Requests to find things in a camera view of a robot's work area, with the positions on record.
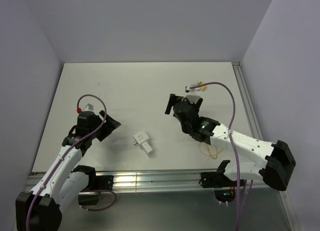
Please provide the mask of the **white cube power socket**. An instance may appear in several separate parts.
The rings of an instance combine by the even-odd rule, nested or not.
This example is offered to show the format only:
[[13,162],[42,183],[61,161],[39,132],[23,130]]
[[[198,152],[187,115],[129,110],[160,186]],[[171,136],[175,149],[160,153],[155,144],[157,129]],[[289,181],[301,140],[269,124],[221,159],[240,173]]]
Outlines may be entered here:
[[147,142],[150,137],[147,135],[147,133],[145,131],[140,131],[136,134],[133,135],[133,145],[142,145],[143,143]]

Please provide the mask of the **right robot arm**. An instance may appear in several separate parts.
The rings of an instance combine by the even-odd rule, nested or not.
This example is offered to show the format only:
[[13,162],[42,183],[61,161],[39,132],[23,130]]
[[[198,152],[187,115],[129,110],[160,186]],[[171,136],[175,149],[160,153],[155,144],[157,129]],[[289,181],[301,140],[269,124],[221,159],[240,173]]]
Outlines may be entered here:
[[195,95],[185,97],[170,94],[165,114],[173,114],[183,133],[195,141],[236,152],[247,162],[223,160],[216,171],[222,186],[237,180],[259,180],[277,191],[285,191],[296,167],[289,145],[278,140],[268,142],[233,131],[221,122],[199,116],[203,99]]

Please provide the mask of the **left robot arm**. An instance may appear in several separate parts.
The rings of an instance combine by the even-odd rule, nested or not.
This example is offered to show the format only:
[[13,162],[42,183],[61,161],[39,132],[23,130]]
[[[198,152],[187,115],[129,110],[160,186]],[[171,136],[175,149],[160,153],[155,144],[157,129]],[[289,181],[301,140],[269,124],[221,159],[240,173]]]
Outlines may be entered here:
[[121,123],[104,110],[99,114],[81,111],[60,151],[40,181],[15,200],[16,228],[19,231],[56,231],[63,212],[80,192],[101,192],[94,167],[79,165],[93,140],[102,142]]

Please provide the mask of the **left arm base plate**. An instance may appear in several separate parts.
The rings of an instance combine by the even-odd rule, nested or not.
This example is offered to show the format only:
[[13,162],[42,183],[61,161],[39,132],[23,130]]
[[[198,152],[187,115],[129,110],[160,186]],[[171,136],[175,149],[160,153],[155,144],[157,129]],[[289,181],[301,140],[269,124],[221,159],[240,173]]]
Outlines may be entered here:
[[97,191],[97,190],[113,190],[114,176],[113,175],[98,175],[89,177],[88,185],[81,192]]

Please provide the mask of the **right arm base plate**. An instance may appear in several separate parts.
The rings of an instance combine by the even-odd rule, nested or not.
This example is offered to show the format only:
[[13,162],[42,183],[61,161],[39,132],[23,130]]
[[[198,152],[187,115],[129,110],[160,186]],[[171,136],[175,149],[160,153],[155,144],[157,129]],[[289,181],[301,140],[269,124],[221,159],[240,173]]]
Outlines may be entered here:
[[236,181],[216,171],[201,172],[198,184],[202,188],[234,188],[237,186]]

